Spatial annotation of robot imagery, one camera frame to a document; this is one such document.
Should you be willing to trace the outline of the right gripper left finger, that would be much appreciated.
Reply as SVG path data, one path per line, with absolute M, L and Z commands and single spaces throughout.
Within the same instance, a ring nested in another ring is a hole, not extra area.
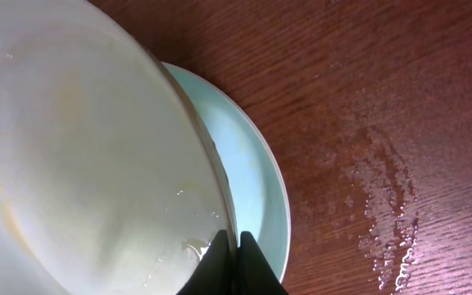
M 233 258 L 227 231 L 218 231 L 178 295 L 231 295 Z

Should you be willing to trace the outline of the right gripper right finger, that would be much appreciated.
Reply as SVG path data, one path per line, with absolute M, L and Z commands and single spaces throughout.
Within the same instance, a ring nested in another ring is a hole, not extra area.
M 238 292 L 241 295 L 288 295 L 248 231 L 240 235 L 237 270 Z

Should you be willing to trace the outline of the light blue plate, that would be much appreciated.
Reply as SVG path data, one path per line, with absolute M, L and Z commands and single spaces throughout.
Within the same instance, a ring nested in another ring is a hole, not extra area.
M 232 194 L 238 232 L 256 239 L 278 281 L 291 243 L 288 193 L 268 143 L 229 96 L 201 76 L 165 64 L 190 97 L 220 155 Z

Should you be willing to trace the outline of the pale green plate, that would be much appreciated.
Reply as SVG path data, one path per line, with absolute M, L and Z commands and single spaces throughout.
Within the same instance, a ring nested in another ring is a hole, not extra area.
M 0 1 L 0 294 L 175 294 L 228 180 L 170 72 L 86 1 Z

